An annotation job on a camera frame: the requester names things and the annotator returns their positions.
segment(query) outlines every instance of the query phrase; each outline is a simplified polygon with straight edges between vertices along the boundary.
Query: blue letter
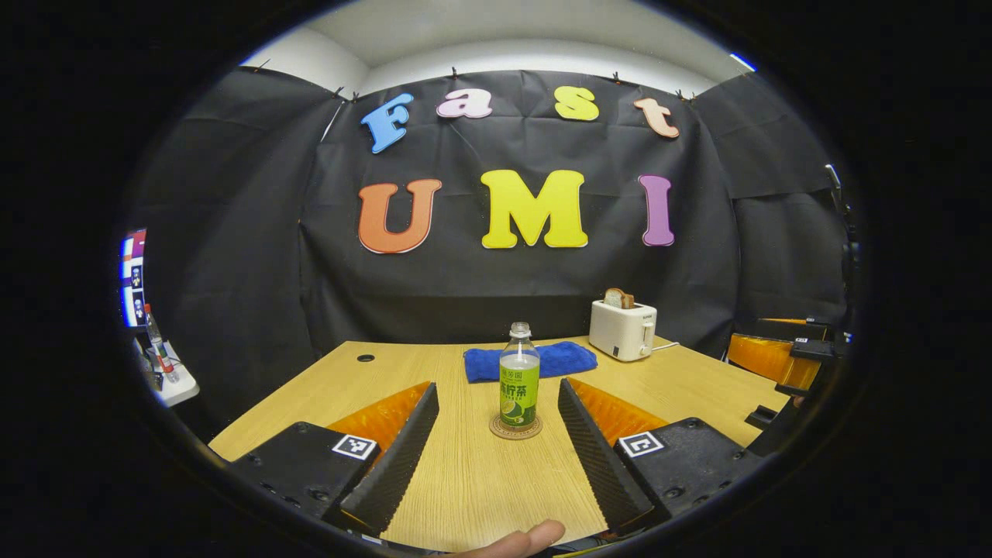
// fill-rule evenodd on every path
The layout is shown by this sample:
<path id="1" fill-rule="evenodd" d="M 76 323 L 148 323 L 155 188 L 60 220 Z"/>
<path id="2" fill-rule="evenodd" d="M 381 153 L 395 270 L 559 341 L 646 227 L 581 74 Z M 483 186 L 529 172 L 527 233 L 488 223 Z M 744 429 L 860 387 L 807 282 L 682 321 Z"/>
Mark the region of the blue letter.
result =
<path id="1" fill-rule="evenodd" d="M 362 124 L 367 124 L 372 132 L 372 139 L 375 144 L 372 146 L 372 153 L 379 153 L 383 149 L 393 145 L 407 134 L 406 128 L 397 128 L 393 122 L 403 124 L 410 118 L 403 105 L 414 100 L 414 96 L 409 93 L 401 93 L 393 100 L 369 112 L 362 118 Z M 390 112 L 389 109 L 396 106 L 396 110 Z"/>

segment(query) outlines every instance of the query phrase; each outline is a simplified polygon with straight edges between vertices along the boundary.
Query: table surface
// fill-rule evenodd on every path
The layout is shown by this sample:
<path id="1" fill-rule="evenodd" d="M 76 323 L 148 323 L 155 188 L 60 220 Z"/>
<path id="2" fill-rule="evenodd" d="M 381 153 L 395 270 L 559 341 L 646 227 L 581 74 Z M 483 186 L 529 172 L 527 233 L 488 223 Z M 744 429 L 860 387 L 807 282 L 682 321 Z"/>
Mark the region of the table surface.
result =
<path id="1" fill-rule="evenodd" d="M 760 405 L 780 409 L 788 396 L 775 382 L 682 346 L 621 362 L 595 349 L 599 365 L 571 374 L 668 422 L 694 416 L 742 446 L 760 431 L 744 419 Z M 655 339 L 655 347 L 669 341 Z M 231 423 L 209 444 L 234 461 L 297 421 L 327 425 L 379 399 L 430 380 L 440 412 L 410 486 L 381 537 L 431 550 L 477 548 L 546 518 L 565 525 L 561 541 L 605 530 L 606 523 L 558 415 L 562 376 L 541 379 L 538 416 L 544 430 L 529 440 L 489 431 L 499 382 L 469 384 L 467 349 L 505 344 L 398 345 L 347 342 Z M 373 354 L 370 362 L 359 362 Z"/>

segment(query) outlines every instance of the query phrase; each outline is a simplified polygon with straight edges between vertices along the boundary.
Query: ceiling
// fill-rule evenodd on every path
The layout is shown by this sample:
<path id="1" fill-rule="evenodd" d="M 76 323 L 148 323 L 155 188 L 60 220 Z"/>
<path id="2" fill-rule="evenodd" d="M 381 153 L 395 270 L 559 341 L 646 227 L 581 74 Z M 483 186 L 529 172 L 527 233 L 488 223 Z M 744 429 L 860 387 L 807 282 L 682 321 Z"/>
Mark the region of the ceiling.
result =
<path id="1" fill-rule="evenodd" d="M 703 35 L 631 0 L 361 0 L 307 27 L 369 68 L 466 43 L 558 39 L 658 58 L 715 82 L 741 72 Z"/>

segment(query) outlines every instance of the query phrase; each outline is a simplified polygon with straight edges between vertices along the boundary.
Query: black fabric curtain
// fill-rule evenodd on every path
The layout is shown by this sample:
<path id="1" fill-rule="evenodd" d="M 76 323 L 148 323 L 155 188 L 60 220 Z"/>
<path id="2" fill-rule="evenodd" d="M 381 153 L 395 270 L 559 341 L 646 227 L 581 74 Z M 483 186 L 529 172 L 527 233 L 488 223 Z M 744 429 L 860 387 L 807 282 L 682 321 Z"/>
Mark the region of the black fabric curtain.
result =
<path id="1" fill-rule="evenodd" d="M 589 75 L 493 71 L 440 77 L 345 102 L 267 70 L 233 71 L 176 126 L 143 177 L 145 284 L 164 334 L 201 386 L 210 435 L 348 340 L 484 343 L 528 321 L 538 339 L 588 332 L 609 287 L 658 308 L 658 335 L 719 357 L 735 320 L 843 313 L 843 229 L 823 151 L 768 87 L 732 79 L 693 102 Z M 594 121 L 566 120 L 554 91 L 585 87 Z M 457 89 L 492 94 L 484 118 L 435 113 Z M 378 154 L 361 119 L 401 93 L 406 136 Z M 680 134 L 633 106 L 654 98 Z M 580 173 L 588 243 L 519 237 L 487 249 L 481 176 L 519 174 L 532 196 L 556 170 Z M 645 190 L 668 179 L 675 241 L 646 245 Z M 411 220 L 406 184 L 438 180 L 416 248 L 360 241 L 359 191 L 399 187 L 387 228 Z"/>
<path id="2" fill-rule="evenodd" d="M 837 164 L 793 107 L 756 73 L 694 102 L 713 136 L 741 239 L 735 322 L 846 311 L 847 234 L 825 166 Z"/>

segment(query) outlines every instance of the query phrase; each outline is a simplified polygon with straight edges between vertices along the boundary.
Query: monitor screen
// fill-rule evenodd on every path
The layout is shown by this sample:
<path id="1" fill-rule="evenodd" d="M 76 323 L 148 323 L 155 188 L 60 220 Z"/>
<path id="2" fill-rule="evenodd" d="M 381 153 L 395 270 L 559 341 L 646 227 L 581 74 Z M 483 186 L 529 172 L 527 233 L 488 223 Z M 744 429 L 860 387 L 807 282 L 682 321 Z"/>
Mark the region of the monitor screen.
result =
<path id="1" fill-rule="evenodd" d="M 145 323 L 145 232 L 128 233 L 121 245 L 121 315 L 131 328 Z"/>

